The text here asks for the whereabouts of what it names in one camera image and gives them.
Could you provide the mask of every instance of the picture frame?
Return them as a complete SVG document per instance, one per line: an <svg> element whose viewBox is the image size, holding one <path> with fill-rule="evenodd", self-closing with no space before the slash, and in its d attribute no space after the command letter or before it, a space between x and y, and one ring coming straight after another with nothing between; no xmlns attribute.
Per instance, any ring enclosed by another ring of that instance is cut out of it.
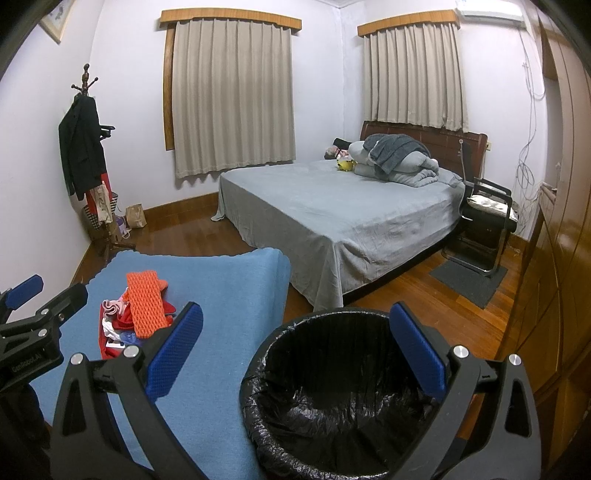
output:
<svg viewBox="0 0 591 480"><path fill-rule="evenodd" d="M75 1L76 0L62 0L57 7L39 22L43 30L45 30L58 44L61 43L68 22L68 17L70 16Z"/></svg>

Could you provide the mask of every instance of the ceiling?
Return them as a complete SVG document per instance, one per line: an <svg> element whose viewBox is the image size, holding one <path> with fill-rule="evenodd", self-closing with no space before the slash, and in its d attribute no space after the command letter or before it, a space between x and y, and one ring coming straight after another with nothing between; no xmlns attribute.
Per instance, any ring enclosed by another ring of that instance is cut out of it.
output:
<svg viewBox="0 0 591 480"><path fill-rule="evenodd" d="M322 2L324 4L332 5L333 7L336 7L336 8L343 8L348 5L362 2L363 0L317 0L317 1Z"/></svg>

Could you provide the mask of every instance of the baseboard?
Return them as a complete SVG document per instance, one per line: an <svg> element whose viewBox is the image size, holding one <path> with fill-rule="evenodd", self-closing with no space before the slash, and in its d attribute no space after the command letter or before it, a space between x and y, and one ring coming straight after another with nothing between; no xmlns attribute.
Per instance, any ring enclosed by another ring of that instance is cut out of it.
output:
<svg viewBox="0 0 591 480"><path fill-rule="evenodd" d="M149 208L144 211L146 222L150 223L156 219L175 215L183 212L190 212L191 210L199 210L205 208L212 208L217 206L217 192L208 193L199 197L192 197L189 199L179 200L177 202L166 203L157 207Z"/></svg>
<svg viewBox="0 0 591 480"><path fill-rule="evenodd" d="M88 281L84 281L82 267L84 265L86 265L86 263L88 262L91 255L96 255L95 247L92 242L90 242L90 245L86 249L86 253L82 257L82 260L80 260L80 263L78 264L78 268L76 269L76 273L74 273L74 276L72 277L72 281L70 282L70 285L73 285L74 283L83 283L83 284L88 283Z"/></svg>

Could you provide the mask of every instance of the cable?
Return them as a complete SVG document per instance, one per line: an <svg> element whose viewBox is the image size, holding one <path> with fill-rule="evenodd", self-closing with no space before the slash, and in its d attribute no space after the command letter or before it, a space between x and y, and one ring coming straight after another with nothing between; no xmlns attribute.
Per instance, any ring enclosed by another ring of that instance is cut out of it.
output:
<svg viewBox="0 0 591 480"><path fill-rule="evenodd" d="M513 190L516 190L516 188L519 186L521 194L520 202L522 203L522 205L518 205L517 209L519 215L517 234L523 233L525 228L529 225L530 220L533 217L538 198L540 184L536 183L535 175L527 164L527 159L530 154L530 146L533 143L535 135L538 131L536 102L543 100L546 96L545 89L540 95L536 94L535 92L534 75L531 71L530 56L527 52L527 48L525 48L525 42L521 34L521 29L519 29L519 39L521 40L521 46L523 47L525 56L525 62L523 64L525 69L525 85L527 87L528 93L530 94L530 124L528 129L528 141L519 152L517 169L515 171L515 182L513 183Z"/></svg>

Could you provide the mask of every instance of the blue towel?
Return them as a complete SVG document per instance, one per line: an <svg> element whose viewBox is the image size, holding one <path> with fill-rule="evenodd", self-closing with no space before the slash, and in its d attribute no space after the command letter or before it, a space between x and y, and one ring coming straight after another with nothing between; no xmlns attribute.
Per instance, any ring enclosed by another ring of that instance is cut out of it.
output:
<svg viewBox="0 0 591 480"><path fill-rule="evenodd" d="M99 359L102 300L117 299L130 271L156 270L165 299L180 311L203 309L203 331L167 397L156 405L187 453L210 480L263 480L242 424L238 394L252 356L283 319L289 260L265 248L236 257L164 257L119 253L88 285L88 304L62 327L66 361L76 352ZM51 423L66 362L32 382ZM116 395L113 413L133 458L148 465Z"/></svg>

